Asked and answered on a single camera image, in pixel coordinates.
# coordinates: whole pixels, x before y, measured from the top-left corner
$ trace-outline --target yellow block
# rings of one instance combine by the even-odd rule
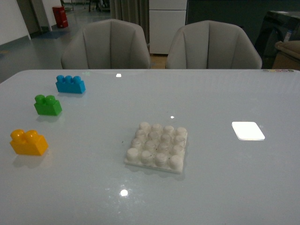
[[[10,145],[19,155],[42,156],[48,148],[48,143],[43,135],[36,130],[29,130],[26,133],[21,130],[14,130],[11,133]]]

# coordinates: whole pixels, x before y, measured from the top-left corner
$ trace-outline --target red object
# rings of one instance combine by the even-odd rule
[[[68,26],[67,15],[63,6],[52,7],[55,21],[58,28],[65,28]]]

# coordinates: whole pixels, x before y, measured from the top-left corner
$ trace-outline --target chair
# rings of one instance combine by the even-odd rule
[[[262,59],[242,28],[202,21],[181,27],[174,36],[167,69],[261,69]]]
[[[149,69],[150,54],[141,26],[109,19],[79,31],[61,57],[63,69]]]

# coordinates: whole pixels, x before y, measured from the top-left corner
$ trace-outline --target curtain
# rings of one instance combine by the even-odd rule
[[[149,0],[110,0],[111,18],[140,25],[149,43]]]

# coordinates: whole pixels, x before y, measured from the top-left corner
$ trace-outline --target gray floor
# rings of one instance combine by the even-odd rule
[[[29,69],[62,69],[60,57],[68,43],[82,26],[96,21],[111,18],[110,12],[99,12],[95,9],[89,12],[89,6],[74,6],[74,11],[66,11],[68,27],[54,28],[53,33],[66,34],[57,39],[41,38],[29,40],[21,38],[0,45],[0,83],[12,75]]]

